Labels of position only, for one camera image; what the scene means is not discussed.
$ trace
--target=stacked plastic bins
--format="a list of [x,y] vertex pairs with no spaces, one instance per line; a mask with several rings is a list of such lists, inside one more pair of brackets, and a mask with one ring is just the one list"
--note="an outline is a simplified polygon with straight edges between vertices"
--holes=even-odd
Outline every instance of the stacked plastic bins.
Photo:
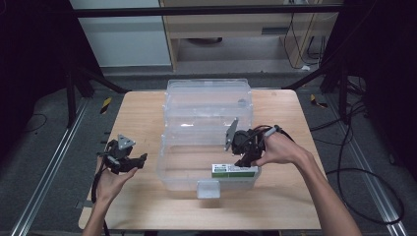
[[197,191],[198,198],[219,198],[220,189],[251,189],[253,177],[212,177],[213,164],[235,163],[225,151],[225,134],[252,128],[253,104],[247,80],[173,80],[168,82],[157,174],[170,191]]

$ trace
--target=person's right hand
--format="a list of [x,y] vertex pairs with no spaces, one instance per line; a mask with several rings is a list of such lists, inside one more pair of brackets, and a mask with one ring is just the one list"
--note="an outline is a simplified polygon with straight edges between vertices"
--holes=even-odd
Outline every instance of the person's right hand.
[[264,137],[266,151],[261,159],[252,162],[252,165],[263,166],[267,163],[294,163],[301,158],[311,155],[307,150],[295,144],[287,137],[277,132]]

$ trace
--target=wooden table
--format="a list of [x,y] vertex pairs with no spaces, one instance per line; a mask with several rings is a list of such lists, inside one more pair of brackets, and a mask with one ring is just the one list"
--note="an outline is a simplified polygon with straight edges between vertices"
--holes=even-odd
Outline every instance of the wooden table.
[[[293,90],[253,89],[254,127],[282,127],[309,150],[322,168],[298,97]],[[217,200],[199,200],[196,192],[170,192],[155,168],[164,131],[164,91],[128,92],[116,118],[111,139],[118,134],[136,141],[131,157],[147,152],[144,169],[128,181],[106,215],[110,229],[137,230],[271,230],[320,229],[307,190],[291,165],[268,164],[249,191],[227,192]],[[91,208],[85,207],[79,225],[84,228]]]

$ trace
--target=metal rail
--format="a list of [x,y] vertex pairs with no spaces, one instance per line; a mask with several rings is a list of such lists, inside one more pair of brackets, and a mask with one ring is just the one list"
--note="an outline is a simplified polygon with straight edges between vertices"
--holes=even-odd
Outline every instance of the metal rail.
[[19,220],[16,222],[15,226],[12,229],[12,236],[24,236],[30,230],[30,226],[33,223],[34,218],[49,190],[49,187],[61,165],[62,160],[68,150],[68,147],[73,140],[81,120],[84,117],[87,105],[89,103],[88,99],[82,99],[82,102],[78,109],[77,119],[74,122],[74,125],[67,129],[61,142],[58,145],[58,148],[55,150],[54,155],[52,156],[48,166],[46,167],[45,172],[43,173],[42,178],[40,179],[33,195],[30,198],[29,203],[27,204],[24,212],[19,217]]

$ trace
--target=hand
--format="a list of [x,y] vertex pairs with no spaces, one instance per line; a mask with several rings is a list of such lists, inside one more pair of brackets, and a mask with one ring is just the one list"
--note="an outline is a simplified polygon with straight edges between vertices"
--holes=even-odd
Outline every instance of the hand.
[[[102,157],[97,158],[97,172],[100,168]],[[112,202],[116,196],[120,193],[123,188],[123,185],[132,178],[136,171],[137,167],[131,169],[128,173],[122,175],[116,175],[112,173],[109,169],[105,169],[101,173],[100,180],[97,185],[97,201],[105,201],[107,203]]]
[[252,162],[252,165],[263,166],[267,163],[293,163],[297,164],[305,156],[312,156],[307,150],[295,144],[279,133],[264,138],[266,151],[261,159]]

